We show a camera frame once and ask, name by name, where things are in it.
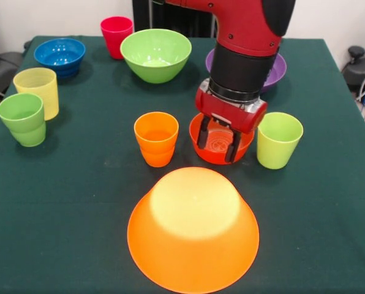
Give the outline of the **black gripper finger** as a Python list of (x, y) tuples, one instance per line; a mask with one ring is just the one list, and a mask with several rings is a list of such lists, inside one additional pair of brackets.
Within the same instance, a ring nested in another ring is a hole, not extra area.
[(238, 151), (238, 147), (241, 141), (241, 133), (237, 130), (232, 129), (233, 136), (232, 141), (228, 146), (227, 152), (225, 154), (225, 161), (226, 162), (234, 162), (236, 153)]
[(200, 123), (200, 128), (199, 128), (199, 132), (198, 132), (198, 138), (197, 138), (197, 146), (200, 149), (204, 149), (206, 147), (207, 144), (207, 140), (208, 140), (208, 126), (209, 126), (209, 122), (211, 121), (211, 118), (209, 116), (204, 115), (203, 119)]

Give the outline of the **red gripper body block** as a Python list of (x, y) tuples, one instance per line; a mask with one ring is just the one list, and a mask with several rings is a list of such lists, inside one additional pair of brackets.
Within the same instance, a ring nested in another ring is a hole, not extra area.
[(195, 104), (199, 112), (244, 134), (258, 127), (268, 108), (268, 104), (260, 98), (247, 104), (222, 100), (210, 91), (209, 78), (203, 80), (198, 87)]

